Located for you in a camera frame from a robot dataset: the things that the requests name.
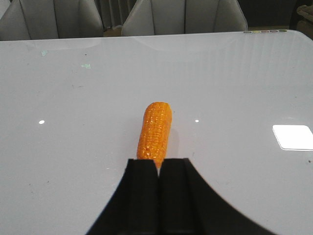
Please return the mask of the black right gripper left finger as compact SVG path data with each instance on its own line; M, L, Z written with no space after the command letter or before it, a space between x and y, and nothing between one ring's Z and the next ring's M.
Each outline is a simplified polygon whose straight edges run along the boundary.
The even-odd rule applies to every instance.
M158 175L154 161L128 160L117 189L87 234L158 234Z

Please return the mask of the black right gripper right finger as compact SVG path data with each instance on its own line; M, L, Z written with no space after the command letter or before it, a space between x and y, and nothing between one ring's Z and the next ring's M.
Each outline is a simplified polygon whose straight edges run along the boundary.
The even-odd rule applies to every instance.
M159 175L162 235L269 235L200 176L189 159L167 159Z

